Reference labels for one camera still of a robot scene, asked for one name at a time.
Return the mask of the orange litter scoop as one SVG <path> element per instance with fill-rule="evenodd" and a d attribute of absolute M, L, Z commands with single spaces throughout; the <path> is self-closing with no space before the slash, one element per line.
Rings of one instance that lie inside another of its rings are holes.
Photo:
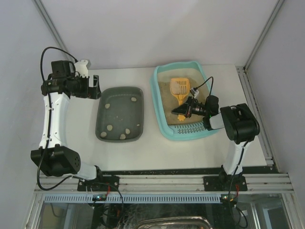
<path fill-rule="evenodd" d="M 178 105 L 183 104 L 184 99 L 190 91 L 190 82 L 188 78 L 172 78 L 170 81 L 170 92 L 177 99 Z"/>

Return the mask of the teal litter box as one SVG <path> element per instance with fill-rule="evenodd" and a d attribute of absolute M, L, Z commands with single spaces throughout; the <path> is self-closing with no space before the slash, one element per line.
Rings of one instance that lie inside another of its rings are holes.
<path fill-rule="evenodd" d="M 188 124 L 186 121 L 177 121 L 178 124 L 176 125 L 170 125 L 167 123 L 163 108 L 165 103 L 162 101 L 159 83 L 168 83 L 171 78 L 183 78 L 185 76 L 193 77 L 201 82 L 207 80 L 202 66 L 197 61 L 173 62 L 157 66 L 150 78 L 152 100 L 159 129 L 162 135 L 169 140 L 195 140 L 211 136 L 218 132 L 218 130 L 209 131 L 205 129 L 202 120 L 192 124 Z"/>

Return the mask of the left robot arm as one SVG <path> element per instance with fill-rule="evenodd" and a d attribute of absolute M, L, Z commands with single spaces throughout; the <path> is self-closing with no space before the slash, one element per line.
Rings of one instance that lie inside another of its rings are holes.
<path fill-rule="evenodd" d="M 66 116 L 70 99 L 99 99 L 101 96 L 99 76 L 89 76 L 88 60 L 76 63 L 53 61 L 52 72 L 42 83 L 44 100 L 44 124 L 37 150 L 32 150 L 31 160 L 38 171 L 48 177 L 69 175 L 83 180 L 94 180 L 98 168 L 81 161 L 80 155 L 68 148 Z"/>

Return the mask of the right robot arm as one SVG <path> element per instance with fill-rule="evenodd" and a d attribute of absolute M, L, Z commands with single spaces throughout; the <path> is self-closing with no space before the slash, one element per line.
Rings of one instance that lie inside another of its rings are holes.
<path fill-rule="evenodd" d="M 247 104 L 219 107 L 219 98 L 210 95 L 205 103 L 189 96 L 186 102 L 174 108 L 172 114 L 190 118 L 192 115 L 203 117 L 204 128 L 208 131 L 225 129 L 230 140 L 226 160 L 220 173 L 205 179 L 206 189 L 229 190 L 243 182 L 243 157 L 249 144 L 260 133 L 260 125 Z"/>

